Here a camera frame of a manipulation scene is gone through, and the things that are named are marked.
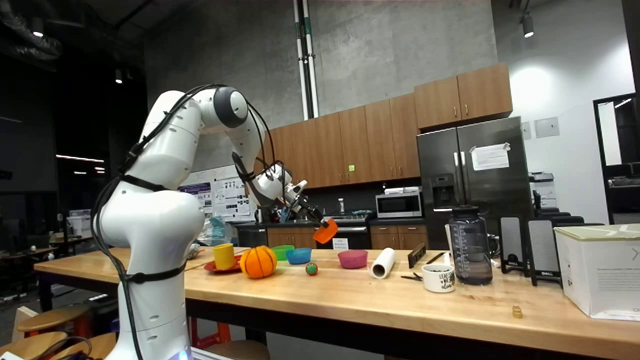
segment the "orange pumpkin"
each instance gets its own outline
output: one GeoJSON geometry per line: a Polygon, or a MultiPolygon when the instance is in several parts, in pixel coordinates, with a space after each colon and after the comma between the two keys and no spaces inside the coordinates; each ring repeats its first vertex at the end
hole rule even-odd
{"type": "Polygon", "coordinates": [[[276,254],[264,245],[245,251],[240,258],[240,269],[252,279],[261,279],[273,274],[277,264],[276,254]]]}

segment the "wooden stool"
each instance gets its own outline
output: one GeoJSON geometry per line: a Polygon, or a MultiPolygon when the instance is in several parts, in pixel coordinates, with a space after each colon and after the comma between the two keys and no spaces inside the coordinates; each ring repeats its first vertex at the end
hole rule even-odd
{"type": "Polygon", "coordinates": [[[36,359],[51,345],[65,338],[67,338],[67,334],[61,331],[46,332],[0,347],[0,356],[9,351],[25,360],[36,359]]]}
{"type": "MultiPolygon", "coordinates": [[[[95,338],[89,339],[89,342],[91,343],[91,354],[89,354],[89,356],[95,359],[104,359],[116,346],[116,334],[115,332],[110,332],[109,334],[96,336],[95,338]]],[[[62,350],[52,357],[51,360],[62,359],[65,356],[69,356],[70,354],[75,354],[80,351],[85,354],[89,351],[89,346],[87,346],[84,341],[62,350]]]]}
{"type": "Polygon", "coordinates": [[[64,323],[73,321],[74,335],[88,339],[92,336],[89,310],[89,306],[82,304],[59,307],[24,320],[18,324],[17,330],[24,332],[24,337],[28,338],[52,331],[64,323]]]}
{"type": "Polygon", "coordinates": [[[253,340],[237,340],[213,345],[205,351],[222,355],[233,360],[269,360],[269,349],[264,344],[253,340]]]}

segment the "speaker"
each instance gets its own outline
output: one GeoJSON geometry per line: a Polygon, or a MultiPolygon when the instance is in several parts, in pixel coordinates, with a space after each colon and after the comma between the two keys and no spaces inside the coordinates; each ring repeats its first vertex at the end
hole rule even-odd
{"type": "Polygon", "coordinates": [[[531,284],[538,280],[557,281],[562,286],[562,274],[558,262],[556,234],[551,220],[529,221],[529,248],[531,284]]]}
{"type": "Polygon", "coordinates": [[[500,218],[500,267],[506,274],[512,270],[522,271],[529,276],[527,266],[526,243],[522,240],[526,235],[522,233],[520,219],[517,217],[500,218]]]}

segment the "blue bowl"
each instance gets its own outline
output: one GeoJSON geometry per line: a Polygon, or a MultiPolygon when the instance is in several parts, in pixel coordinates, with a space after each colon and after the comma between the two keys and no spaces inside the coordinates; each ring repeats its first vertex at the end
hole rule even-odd
{"type": "Polygon", "coordinates": [[[311,261],[311,248],[301,247],[299,249],[289,250],[285,255],[291,265],[306,264],[311,261]]]}

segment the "stainless steel refrigerator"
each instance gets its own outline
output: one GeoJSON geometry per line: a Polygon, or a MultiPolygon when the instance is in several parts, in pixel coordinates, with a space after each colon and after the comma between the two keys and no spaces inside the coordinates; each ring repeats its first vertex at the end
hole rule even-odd
{"type": "Polygon", "coordinates": [[[456,206],[478,206],[493,234],[500,217],[532,217],[520,117],[417,138],[429,249],[448,249],[444,225],[456,206]]]}

